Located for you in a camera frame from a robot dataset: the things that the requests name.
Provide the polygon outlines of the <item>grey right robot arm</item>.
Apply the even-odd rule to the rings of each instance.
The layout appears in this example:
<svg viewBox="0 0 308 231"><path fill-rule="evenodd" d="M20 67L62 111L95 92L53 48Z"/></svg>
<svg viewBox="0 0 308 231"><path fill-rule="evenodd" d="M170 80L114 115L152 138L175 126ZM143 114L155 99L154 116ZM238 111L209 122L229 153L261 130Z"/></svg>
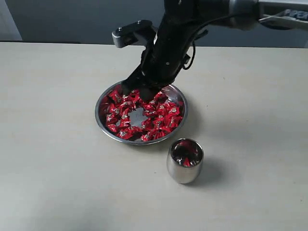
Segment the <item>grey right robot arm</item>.
<svg viewBox="0 0 308 231"><path fill-rule="evenodd" d="M192 66L194 55L187 52L207 34L209 25L240 30L256 24L276 30L308 28L305 0L166 0L164 8L158 28L141 20L113 33L119 48L137 41L145 46L140 64L122 82L124 94L138 90L145 101Z"/></svg>

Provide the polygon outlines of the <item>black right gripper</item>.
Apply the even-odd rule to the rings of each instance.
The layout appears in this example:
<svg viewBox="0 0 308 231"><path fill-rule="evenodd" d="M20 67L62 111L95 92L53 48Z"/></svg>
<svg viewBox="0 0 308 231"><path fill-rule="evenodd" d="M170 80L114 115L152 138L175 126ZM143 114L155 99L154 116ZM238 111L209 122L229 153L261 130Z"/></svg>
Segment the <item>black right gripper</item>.
<svg viewBox="0 0 308 231"><path fill-rule="evenodd" d="M182 69L198 31L209 21L229 15L227 0L166 0L164 7L156 37L142 52L140 65L121 82L125 96L140 88L144 102L153 100L153 89L172 83Z"/></svg>

